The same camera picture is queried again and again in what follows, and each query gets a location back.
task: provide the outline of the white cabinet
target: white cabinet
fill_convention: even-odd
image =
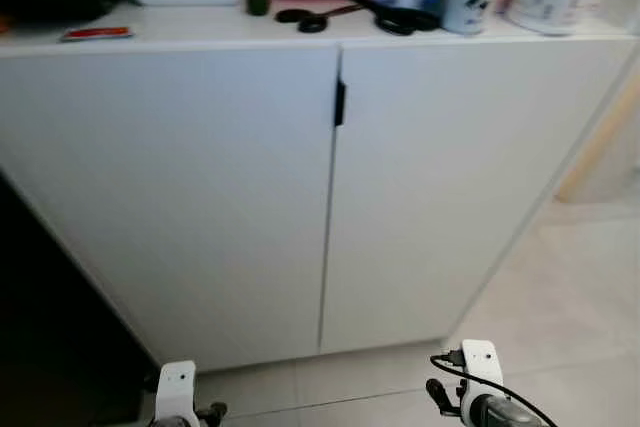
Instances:
[[[321,350],[447,335],[633,45],[347,46]]]
[[[337,66],[333,46],[4,58],[0,162],[156,361],[312,355]]]

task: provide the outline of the black scissors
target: black scissors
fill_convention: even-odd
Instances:
[[[416,30],[429,31],[440,27],[440,20],[428,12],[401,7],[388,7],[374,0],[351,0],[375,15],[377,27],[394,35],[411,35]]]
[[[337,9],[329,10],[328,12],[322,12],[316,14],[306,9],[286,9],[281,10],[276,14],[276,21],[289,24],[297,23],[298,31],[305,34],[315,34],[322,32],[329,26],[329,17],[336,15],[348,14],[357,10],[362,10],[364,7],[359,4],[347,5]]]

